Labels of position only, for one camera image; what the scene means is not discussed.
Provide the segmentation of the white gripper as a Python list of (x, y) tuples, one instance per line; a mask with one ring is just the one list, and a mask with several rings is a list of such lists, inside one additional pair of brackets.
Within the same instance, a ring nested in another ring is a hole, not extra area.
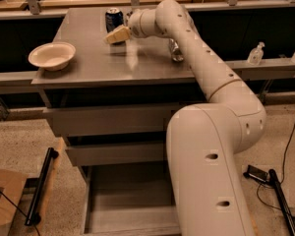
[(136, 38), (163, 37), (163, 32), (156, 23), (154, 9), (135, 10), (128, 19), (128, 27), (117, 27), (106, 35), (104, 41), (107, 44), (123, 42), (128, 40), (131, 34)]

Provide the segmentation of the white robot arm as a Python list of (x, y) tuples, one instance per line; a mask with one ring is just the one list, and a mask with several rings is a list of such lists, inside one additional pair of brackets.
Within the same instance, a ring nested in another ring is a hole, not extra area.
[(130, 37), (175, 40), (206, 102), (169, 121), (166, 148), (182, 236), (255, 236), (234, 156), (263, 135), (266, 111), (242, 79), (202, 40), (186, 9), (164, 0), (136, 9), (107, 43)]

